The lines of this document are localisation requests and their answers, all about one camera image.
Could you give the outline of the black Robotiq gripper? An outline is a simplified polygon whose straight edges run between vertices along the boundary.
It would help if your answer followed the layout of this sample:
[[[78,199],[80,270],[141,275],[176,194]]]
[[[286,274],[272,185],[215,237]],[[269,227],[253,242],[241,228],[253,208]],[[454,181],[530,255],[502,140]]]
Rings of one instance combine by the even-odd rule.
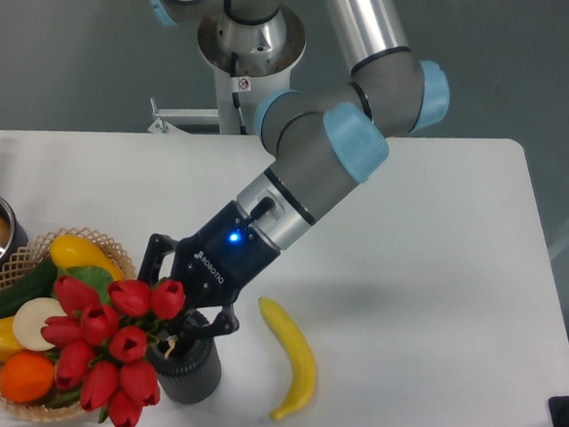
[[[197,340],[232,334],[240,322],[232,305],[240,291],[280,256],[280,249],[258,234],[257,220],[276,206],[260,201],[245,215],[235,201],[227,204],[193,236],[179,243],[166,234],[149,237],[137,279],[157,286],[166,256],[175,253],[170,278],[183,285],[184,306],[189,309],[165,322],[160,346],[166,357]],[[204,325],[201,307],[222,307]]]

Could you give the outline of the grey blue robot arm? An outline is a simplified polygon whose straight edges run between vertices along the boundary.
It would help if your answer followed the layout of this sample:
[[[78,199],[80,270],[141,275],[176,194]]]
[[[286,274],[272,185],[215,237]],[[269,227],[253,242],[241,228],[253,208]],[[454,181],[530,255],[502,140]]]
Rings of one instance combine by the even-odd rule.
[[[172,255],[170,276],[186,298],[158,331],[171,349],[235,332],[240,291],[369,179],[389,136],[438,123],[450,95],[439,66],[413,56],[393,0],[325,0],[350,82],[319,97],[281,89],[255,108],[237,97],[241,82],[274,75],[303,53],[282,0],[150,2],[162,22],[199,22],[200,48],[228,76],[237,123],[274,159],[193,236],[150,238],[140,279],[156,285]]]

